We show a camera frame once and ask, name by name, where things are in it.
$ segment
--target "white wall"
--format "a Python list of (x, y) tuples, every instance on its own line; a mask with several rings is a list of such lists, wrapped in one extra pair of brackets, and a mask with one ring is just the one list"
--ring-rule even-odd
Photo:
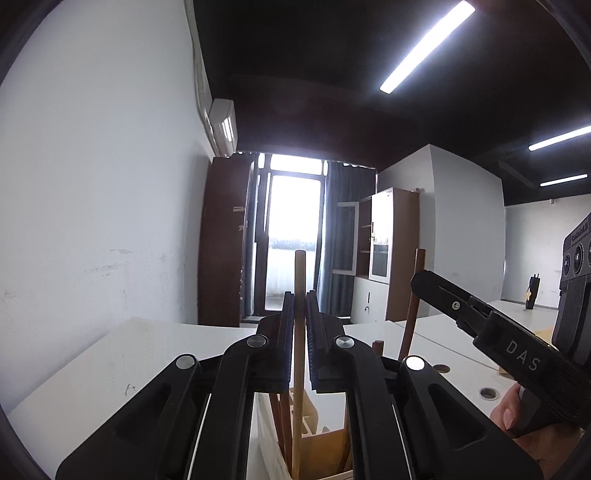
[(0, 403), (130, 317), (196, 321), (212, 152), (183, 0), (64, 0), (0, 87)]
[(434, 271), (480, 299), (501, 299), (505, 203), (501, 179), (431, 145), (436, 200)]
[(591, 195), (506, 208), (506, 267), (502, 298), (525, 301), (540, 274), (536, 304), (558, 308), (564, 238), (591, 212)]
[[(425, 268), (433, 270), (435, 262), (435, 187), (430, 145), (378, 173), (377, 191), (394, 187), (421, 189), (419, 196), (419, 248), (425, 249)], [(418, 316), (429, 315), (429, 305), (421, 302)]]

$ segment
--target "glass cabinet door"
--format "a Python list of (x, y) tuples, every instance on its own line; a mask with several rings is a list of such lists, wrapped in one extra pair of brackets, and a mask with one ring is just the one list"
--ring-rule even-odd
[(390, 282), (392, 265), (392, 230), (394, 204), (392, 189), (373, 195), (371, 202), (371, 248), (369, 253), (369, 279)]

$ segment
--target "ceiling light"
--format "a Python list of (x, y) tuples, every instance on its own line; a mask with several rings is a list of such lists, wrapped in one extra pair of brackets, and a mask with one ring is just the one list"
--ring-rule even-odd
[(587, 178), (587, 174), (583, 173), (582, 175), (575, 175), (574, 177), (567, 177), (565, 179), (545, 181), (544, 183), (540, 183), (540, 187), (547, 187), (548, 185), (556, 185), (557, 183), (564, 183), (565, 181), (573, 181), (573, 180), (580, 180), (580, 179), (586, 179), (586, 178)]
[(548, 145), (553, 145), (558, 142), (563, 142), (564, 140), (568, 140), (569, 138), (579, 137), (580, 135), (591, 133), (591, 125), (588, 127), (579, 128), (578, 130), (573, 130), (572, 132), (568, 132), (566, 134), (559, 135), (557, 137), (549, 138), (548, 140), (544, 140), (543, 142), (534, 143), (530, 145), (529, 148), (531, 151), (538, 150), (539, 148), (547, 147)]
[(462, 0), (462, 2), (458, 3), (421, 39), (379, 89), (386, 93), (392, 93), (419, 63), (427, 58), (451, 32), (459, 27), (474, 12), (474, 7), (468, 2)]

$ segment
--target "air conditioner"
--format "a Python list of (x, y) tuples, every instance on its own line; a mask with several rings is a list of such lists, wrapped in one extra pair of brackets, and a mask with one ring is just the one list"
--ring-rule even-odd
[(234, 102), (216, 98), (209, 110), (209, 122), (212, 126), (213, 138), (220, 156), (230, 157), (236, 152), (238, 144)]

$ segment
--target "fingernail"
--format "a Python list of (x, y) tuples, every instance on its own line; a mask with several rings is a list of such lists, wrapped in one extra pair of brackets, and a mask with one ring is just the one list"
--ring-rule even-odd
[(507, 430), (513, 425), (513, 420), (515, 420), (515, 415), (513, 415), (513, 412), (510, 409), (506, 409), (503, 413), (503, 423)]

